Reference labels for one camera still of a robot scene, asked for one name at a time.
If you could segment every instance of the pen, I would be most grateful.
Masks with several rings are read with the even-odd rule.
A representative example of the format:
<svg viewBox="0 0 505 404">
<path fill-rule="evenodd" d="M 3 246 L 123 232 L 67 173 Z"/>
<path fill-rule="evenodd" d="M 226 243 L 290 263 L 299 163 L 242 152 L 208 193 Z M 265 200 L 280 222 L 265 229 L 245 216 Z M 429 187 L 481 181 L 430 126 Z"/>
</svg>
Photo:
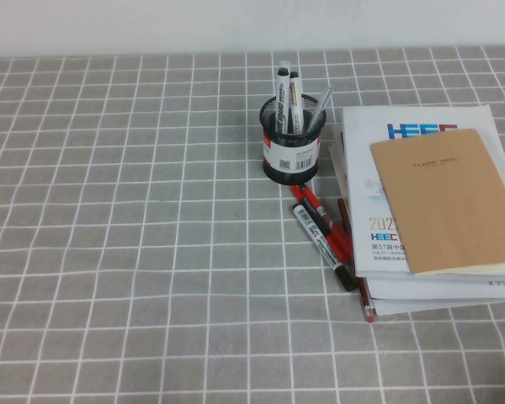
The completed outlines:
<svg viewBox="0 0 505 404">
<path fill-rule="evenodd" d="M 301 99 L 301 77 L 297 72 L 290 73 L 290 109 L 294 135 L 303 132 L 303 101 Z"/>
<path fill-rule="evenodd" d="M 320 203 L 320 200 L 314 195 L 312 190 L 307 187 L 306 185 L 303 185 L 301 187 L 301 191 L 303 192 L 303 195 L 305 195 L 306 200 L 311 204 L 312 208 L 318 212 L 318 215 L 322 217 L 322 219 L 327 223 L 329 228 L 331 229 L 331 233 L 333 234 L 333 238 L 335 239 L 335 242 L 344 250 L 347 256 L 350 258 L 353 257 L 354 255 L 354 248 L 352 246 L 352 241 L 348 235 L 344 235 L 343 231 L 341 230 L 341 226 L 338 225 L 337 223 L 333 223 L 329 215 L 327 214 L 326 210 L 323 208 L 322 204 Z"/>
<path fill-rule="evenodd" d="M 364 284 L 363 278 L 357 278 L 359 282 L 359 292 L 361 293 L 361 299 L 363 300 L 363 312 L 364 316 L 367 318 L 367 322 L 374 322 L 374 310 L 370 305 L 369 294 L 367 293 L 367 287 Z"/>
<path fill-rule="evenodd" d="M 288 134 L 288 102 L 290 89 L 290 75 L 288 69 L 281 67 L 277 72 L 277 93 L 275 110 L 275 129 L 277 132 Z"/>
<path fill-rule="evenodd" d="M 343 229 L 346 234 L 350 237 L 352 236 L 352 226 L 350 225 L 350 218 L 348 216 L 348 211 L 346 210 L 346 205 L 344 204 L 344 199 L 337 199 L 338 208 L 340 209 L 340 216 L 343 218 Z M 361 294 L 361 300 L 363 303 L 363 313 L 367 319 L 367 322 L 374 322 L 374 308 L 370 304 L 369 292 L 367 291 L 366 284 L 364 283 L 364 278 L 357 278 L 359 283 L 359 293 Z"/>
<path fill-rule="evenodd" d="M 322 96 L 320 97 L 320 100 L 316 104 L 316 107 L 314 108 L 314 113 L 312 114 L 311 122 L 309 123 L 309 126 L 306 128 L 307 132 L 312 132 L 316 125 L 318 125 L 318 121 L 320 120 L 320 117 L 322 116 L 323 110 L 326 108 L 327 101 L 329 101 L 329 97 L 331 97 L 332 93 L 332 88 L 331 86 L 326 88 Z"/>
<path fill-rule="evenodd" d="M 294 211 L 294 215 L 297 220 L 303 225 L 307 234 L 322 252 L 322 256 L 326 259 L 327 263 L 329 263 L 329 266 L 333 269 L 333 271 L 335 271 L 335 274 L 343 284 L 344 289 L 348 292 L 355 290 L 357 287 L 355 278 L 348 272 L 346 266 L 337 259 L 330 244 L 327 242 L 327 239 L 323 236 L 322 232 L 314 220 L 312 220 L 307 210 L 302 204 L 295 204 L 292 210 Z"/>
<path fill-rule="evenodd" d="M 337 255 L 337 258 L 340 259 L 341 262 L 347 263 L 350 260 L 350 257 L 346 254 L 345 251 L 341 250 L 340 246 L 333 239 L 333 235 L 331 233 L 331 229 L 326 224 L 326 222 L 322 219 L 322 217 L 316 212 L 308 200 L 306 200 L 305 195 L 301 192 L 297 185 L 292 187 L 292 194 L 294 194 L 297 201 L 306 209 L 309 216 L 314 220 L 323 236 L 326 238 L 327 242 L 331 249 Z"/>
<path fill-rule="evenodd" d="M 346 210 L 346 204 L 344 204 L 344 198 L 337 199 L 338 209 L 340 210 L 340 216 L 343 218 L 343 229 L 346 234 L 350 237 L 352 236 L 352 227 L 350 225 L 350 218 L 348 216 L 348 211 Z"/>
</svg>

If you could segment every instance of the pen cup label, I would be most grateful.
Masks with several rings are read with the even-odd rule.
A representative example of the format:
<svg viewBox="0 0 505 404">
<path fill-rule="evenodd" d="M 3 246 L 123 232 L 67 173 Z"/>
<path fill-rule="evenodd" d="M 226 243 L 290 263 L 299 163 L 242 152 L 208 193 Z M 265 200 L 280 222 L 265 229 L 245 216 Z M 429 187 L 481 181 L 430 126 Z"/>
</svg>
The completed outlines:
<svg viewBox="0 0 505 404">
<path fill-rule="evenodd" d="M 263 136 L 263 158 L 282 173 L 303 173 L 313 167 L 320 154 L 320 136 L 302 147 L 282 147 Z"/>
</svg>

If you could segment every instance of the notebook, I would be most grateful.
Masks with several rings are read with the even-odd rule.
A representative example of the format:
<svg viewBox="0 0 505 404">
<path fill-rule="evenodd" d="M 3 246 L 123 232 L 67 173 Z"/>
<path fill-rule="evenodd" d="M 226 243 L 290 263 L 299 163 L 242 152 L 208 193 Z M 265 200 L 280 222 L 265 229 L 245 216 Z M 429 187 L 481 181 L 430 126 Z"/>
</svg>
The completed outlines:
<svg viewBox="0 0 505 404">
<path fill-rule="evenodd" d="M 414 274 L 505 272 L 505 185 L 475 130 L 370 149 Z"/>
</svg>

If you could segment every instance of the white wall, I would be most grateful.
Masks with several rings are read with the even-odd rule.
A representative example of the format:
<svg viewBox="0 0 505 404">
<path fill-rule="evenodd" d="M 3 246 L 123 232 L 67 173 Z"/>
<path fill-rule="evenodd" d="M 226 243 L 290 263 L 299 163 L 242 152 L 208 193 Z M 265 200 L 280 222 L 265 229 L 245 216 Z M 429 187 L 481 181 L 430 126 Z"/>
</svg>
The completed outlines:
<svg viewBox="0 0 505 404">
<path fill-rule="evenodd" d="M 0 0 L 0 56 L 505 43 L 505 0 Z"/>
</svg>

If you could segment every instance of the marker label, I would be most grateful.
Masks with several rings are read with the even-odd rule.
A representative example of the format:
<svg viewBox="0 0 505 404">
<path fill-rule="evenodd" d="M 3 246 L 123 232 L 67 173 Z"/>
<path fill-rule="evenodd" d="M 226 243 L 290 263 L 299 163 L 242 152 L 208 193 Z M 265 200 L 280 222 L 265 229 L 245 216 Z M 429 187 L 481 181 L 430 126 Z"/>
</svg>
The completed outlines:
<svg viewBox="0 0 505 404">
<path fill-rule="evenodd" d="M 303 173 L 316 164 L 320 155 L 320 136 L 302 147 L 283 147 L 263 136 L 263 158 L 283 173 Z"/>
<path fill-rule="evenodd" d="M 323 236 L 322 232 L 312 220 L 312 218 L 307 213 L 303 205 L 297 205 L 294 208 L 294 215 L 303 224 L 307 233 L 311 237 L 312 241 L 316 244 L 320 251 L 322 251 L 323 257 L 326 259 L 329 266 L 335 270 L 342 265 L 342 263 L 337 259 L 337 256 L 329 247 L 326 238 Z"/>
</svg>

